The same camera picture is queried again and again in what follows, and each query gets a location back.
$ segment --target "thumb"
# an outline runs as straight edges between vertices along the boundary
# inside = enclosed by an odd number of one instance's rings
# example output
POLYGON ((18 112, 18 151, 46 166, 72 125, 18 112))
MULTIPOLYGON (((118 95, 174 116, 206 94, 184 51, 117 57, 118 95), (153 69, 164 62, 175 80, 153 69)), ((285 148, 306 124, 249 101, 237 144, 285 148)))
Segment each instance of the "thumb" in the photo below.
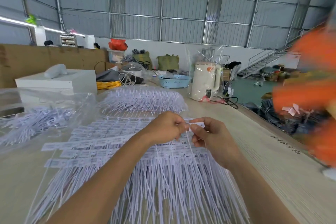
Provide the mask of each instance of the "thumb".
POLYGON ((191 131, 201 139, 206 139, 208 137, 208 133, 201 126, 198 126, 197 124, 191 124, 190 128, 191 131))
POLYGON ((187 124, 187 123, 180 123, 180 124, 176 125, 176 127, 179 130, 179 134, 182 134, 182 133, 186 132, 189 129, 189 124, 187 124))

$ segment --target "forearm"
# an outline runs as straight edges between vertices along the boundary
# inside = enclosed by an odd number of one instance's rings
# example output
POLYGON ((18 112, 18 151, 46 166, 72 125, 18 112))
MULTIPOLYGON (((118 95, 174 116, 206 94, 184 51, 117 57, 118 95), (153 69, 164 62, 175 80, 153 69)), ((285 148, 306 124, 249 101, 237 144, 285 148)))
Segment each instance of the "forearm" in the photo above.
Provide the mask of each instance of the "forearm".
POLYGON ((253 223, 298 224, 258 171, 241 155, 230 171, 253 223))
POLYGON ((145 135, 133 136, 47 224, 107 223, 135 165, 149 147, 145 135))

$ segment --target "blue plastic basket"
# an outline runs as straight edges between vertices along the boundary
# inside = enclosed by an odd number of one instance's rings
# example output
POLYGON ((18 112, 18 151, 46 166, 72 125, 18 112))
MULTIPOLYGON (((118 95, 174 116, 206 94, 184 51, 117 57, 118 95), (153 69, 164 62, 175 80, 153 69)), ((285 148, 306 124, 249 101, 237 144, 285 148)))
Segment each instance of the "blue plastic basket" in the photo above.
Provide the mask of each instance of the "blue plastic basket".
POLYGON ((174 74, 174 79, 163 79, 166 75, 159 75, 159 82, 163 88, 187 88, 191 77, 186 75, 174 74))

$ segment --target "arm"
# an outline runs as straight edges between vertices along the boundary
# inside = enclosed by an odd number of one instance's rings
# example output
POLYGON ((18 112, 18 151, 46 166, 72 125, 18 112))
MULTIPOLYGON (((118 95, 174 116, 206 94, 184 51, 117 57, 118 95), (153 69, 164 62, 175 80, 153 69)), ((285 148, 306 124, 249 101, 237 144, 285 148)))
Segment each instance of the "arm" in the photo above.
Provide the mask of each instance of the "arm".
POLYGON ((192 138, 194 145, 207 148, 218 164, 231 171, 252 222, 298 224, 272 188, 240 152, 225 124, 209 117, 190 122, 201 121, 205 124, 205 130, 191 125, 195 133, 192 138))
POLYGON ((172 112, 159 115, 131 137, 47 224, 107 223, 128 178, 143 154, 154 144, 178 138, 189 126, 172 112))

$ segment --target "yellow cable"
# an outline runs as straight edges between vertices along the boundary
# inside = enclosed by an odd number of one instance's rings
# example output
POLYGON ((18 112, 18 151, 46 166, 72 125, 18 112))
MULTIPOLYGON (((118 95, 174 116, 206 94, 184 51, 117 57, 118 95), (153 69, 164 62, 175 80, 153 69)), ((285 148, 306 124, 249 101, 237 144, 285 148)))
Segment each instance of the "yellow cable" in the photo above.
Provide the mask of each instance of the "yellow cable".
POLYGON ((116 81, 116 82, 97 82, 97 90, 109 90, 109 89, 113 89, 116 87, 120 87, 121 86, 121 82, 120 81, 116 81))

